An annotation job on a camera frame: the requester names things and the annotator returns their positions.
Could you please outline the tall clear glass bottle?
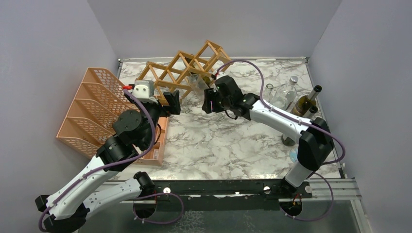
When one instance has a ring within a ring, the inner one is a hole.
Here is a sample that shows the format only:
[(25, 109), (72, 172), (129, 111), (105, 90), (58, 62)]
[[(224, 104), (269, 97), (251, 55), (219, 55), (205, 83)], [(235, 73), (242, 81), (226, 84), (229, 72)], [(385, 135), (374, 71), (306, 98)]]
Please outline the tall clear glass bottle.
[(199, 100), (204, 100), (204, 90), (209, 89), (203, 78), (199, 74), (192, 74), (188, 78), (188, 84)]

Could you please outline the dark green wine bottle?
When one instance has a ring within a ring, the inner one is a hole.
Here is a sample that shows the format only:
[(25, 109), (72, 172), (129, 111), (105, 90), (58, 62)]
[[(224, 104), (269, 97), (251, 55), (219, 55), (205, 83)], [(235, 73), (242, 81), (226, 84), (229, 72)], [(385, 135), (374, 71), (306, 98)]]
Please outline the dark green wine bottle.
[(187, 64), (191, 64), (190, 68), (188, 69), (189, 75), (197, 75), (204, 80), (204, 82), (211, 86), (213, 84), (213, 79), (211, 78), (211, 73), (208, 73), (202, 66), (199, 61), (192, 61), (190, 59), (186, 59)]

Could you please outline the wooden wine rack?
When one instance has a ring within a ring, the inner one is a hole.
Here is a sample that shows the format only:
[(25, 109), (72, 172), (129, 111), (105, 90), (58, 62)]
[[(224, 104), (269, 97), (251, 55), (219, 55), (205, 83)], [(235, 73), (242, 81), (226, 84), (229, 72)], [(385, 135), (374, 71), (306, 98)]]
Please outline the wooden wine rack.
[(211, 74), (218, 62), (225, 64), (232, 60), (222, 46), (206, 40), (195, 54), (179, 50), (167, 65), (148, 61), (136, 80), (153, 80), (154, 96), (162, 104), (167, 103), (163, 95), (165, 91), (180, 90), (183, 92), (180, 99), (184, 99), (192, 92), (188, 84), (190, 76), (188, 69), (191, 64), (188, 65), (186, 59), (199, 61), (203, 68)]

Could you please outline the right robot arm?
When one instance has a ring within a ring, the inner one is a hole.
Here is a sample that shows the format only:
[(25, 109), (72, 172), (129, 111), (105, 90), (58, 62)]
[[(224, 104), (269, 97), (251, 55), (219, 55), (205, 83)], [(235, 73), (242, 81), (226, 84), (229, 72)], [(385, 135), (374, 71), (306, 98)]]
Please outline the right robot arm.
[(335, 147), (325, 120), (295, 116), (273, 107), (256, 94), (244, 94), (228, 75), (218, 78), (215, 87), (204, 90), (202, 110), (207, 114), (231, 111), (235, 117), (262, 123), (298, 144), (297, 162), (280, 185), (281, 193), (288, 198), (299, 192), (300, 185), (323, 165)]

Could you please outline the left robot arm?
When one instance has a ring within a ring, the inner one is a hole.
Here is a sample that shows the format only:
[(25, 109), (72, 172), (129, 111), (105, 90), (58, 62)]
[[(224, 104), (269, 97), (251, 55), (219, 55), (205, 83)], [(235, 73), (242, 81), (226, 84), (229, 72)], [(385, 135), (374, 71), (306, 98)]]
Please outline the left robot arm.
[(137, 110), (122, 112), (112, 127), (114, 135), (97, 149), (86, 167), (62, 189), (35, 199), (42, 213), (38, 222), (44, 233), (72, 233), (98, 212), (129, 199), (156, 197), (155, 184), (146, 172), (138, 172), (116, 186), (97, 191), (135, 160), (146, 155), (156, 142), (157, 122), (161, 117), (181, 112), (179, 91), (164, 92), (168, 105), (145, 100), (137, 91), (124, 89), (124, 95)]

